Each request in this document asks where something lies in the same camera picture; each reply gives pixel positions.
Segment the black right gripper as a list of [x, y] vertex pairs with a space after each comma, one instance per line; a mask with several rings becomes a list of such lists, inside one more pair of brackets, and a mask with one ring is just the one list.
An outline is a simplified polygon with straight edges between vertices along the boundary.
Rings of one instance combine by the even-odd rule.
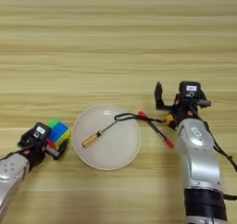
[[180, 123], [187, 118], [199, 118], [198, 108], [205, 108], [212, 106], [212, 102], [206, 99], [205, 93], [200, 91], [200, 99], [183, 100], [179, 93], [176, 94], [172, 106], [166, 106], [162, 99], [163, 88], [162, 84], [158, 82], [155, 88], [156, 109], [167, 110], [167, 123]]

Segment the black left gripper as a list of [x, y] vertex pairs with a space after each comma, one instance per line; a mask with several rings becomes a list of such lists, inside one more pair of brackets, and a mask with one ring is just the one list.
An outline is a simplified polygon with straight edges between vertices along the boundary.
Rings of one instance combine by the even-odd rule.
[[32, 170], [44, 161], [46, 154], [52, 156], [54, 160], [58, 160], [66, 152], [68, 142], [68, 140], [65, 140], [58, 150], [55, 150], [49, 146], [48, 139], [45, 136], [35, 137], [32, 135], [32, 131], [27, 131], [18, 142], [18, 153], [28, 160], [30, 170]]

